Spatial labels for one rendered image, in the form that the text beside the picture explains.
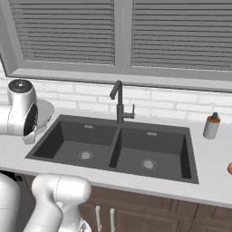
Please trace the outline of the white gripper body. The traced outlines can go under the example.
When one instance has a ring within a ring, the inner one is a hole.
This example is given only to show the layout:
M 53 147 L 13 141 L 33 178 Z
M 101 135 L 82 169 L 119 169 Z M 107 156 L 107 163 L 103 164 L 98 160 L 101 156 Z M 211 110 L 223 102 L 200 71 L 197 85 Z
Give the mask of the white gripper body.
M 34 144 L 35 143 L 35 136 L 36 136 L 36 130 L 33 130 L 27 136 L 24 136 L 23 137 L 24 144 L 25 145 Z

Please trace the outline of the grey window frame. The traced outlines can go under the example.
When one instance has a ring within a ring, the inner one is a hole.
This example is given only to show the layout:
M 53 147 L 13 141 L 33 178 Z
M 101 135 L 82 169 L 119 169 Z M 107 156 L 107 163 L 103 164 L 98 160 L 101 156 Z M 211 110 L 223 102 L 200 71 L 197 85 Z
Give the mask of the grey window frame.
M 19 44 L 9 0 L 0 0 L 0 55 L 10 77 L 115 83 L 232 92 L 232 71 L 140 67 L 131 64 L 132 0 L 114 0 L 115 64 L 26 61 Z

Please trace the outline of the dark grey sink faucet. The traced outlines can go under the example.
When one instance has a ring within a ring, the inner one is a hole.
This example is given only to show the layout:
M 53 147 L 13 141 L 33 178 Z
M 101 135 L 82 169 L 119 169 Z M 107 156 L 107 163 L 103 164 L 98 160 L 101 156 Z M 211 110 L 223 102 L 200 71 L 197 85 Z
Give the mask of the dark grey sink faucet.
M 112 100 L 115 99 L 115 96 L 118 96 L 118 103 L 117 103 L 117 123 L 123 124 L 125 119 L 133 119 L 135 117 L 135 112 L 128 113 L 124 111 L 124 105 L 122 103 L 122 82 L 118 80 L 110 93 L 110 97 Z

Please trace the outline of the grey soap dispenser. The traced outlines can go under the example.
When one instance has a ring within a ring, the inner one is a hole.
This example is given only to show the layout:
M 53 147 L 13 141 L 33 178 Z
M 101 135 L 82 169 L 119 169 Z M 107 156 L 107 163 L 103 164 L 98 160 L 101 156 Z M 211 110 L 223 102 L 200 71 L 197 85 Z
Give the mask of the grey soap dispenser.
M 208 140 L 213 140 L 217 135 L 219 123 L 220 118 L 218 113 L 215 111 L 211 116 L 207 117 L 203 136 Z

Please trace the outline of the dark grey double sink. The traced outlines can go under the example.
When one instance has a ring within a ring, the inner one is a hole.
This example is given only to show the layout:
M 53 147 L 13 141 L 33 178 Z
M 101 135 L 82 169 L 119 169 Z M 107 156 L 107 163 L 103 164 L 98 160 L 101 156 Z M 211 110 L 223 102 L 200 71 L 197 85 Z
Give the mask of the dark grey double sink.
M 190 130 L 60 115 L 28 153 L 31 160 L 198 183 Z

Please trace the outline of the brown cupboard door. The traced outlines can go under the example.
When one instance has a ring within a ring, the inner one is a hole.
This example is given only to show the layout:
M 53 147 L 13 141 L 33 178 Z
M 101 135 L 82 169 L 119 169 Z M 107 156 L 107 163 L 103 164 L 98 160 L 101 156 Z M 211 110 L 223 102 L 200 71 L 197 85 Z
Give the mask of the brown cupboard door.
M 232 208 L 199 204 L 189 232 L 232 232 Z
M 141 208 L 108 206 L 111 232 L 110 209 L 114 208 L 115 232 L 189 232 L 192 220 L 171 214 Z
M 100 207 L 100 222 L 101 232 L 107 232 L 106 219 L 105 219 L 105 206 L 102 203 L 83 203 L 79 206 L 82 213 L 82 218 L 89 224 L 92 232 L 98 232 L 96 207 Z

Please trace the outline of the grey window blind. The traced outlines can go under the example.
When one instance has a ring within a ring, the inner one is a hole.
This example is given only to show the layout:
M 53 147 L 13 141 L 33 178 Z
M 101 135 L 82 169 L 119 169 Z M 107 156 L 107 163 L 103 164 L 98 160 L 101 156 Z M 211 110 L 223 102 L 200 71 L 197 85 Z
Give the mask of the grey window blind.
M 132 0 L 130 63 L 232 71 L 232 0 Z
M 9 0 L 26 61 L 115 64 L 114 0 Z

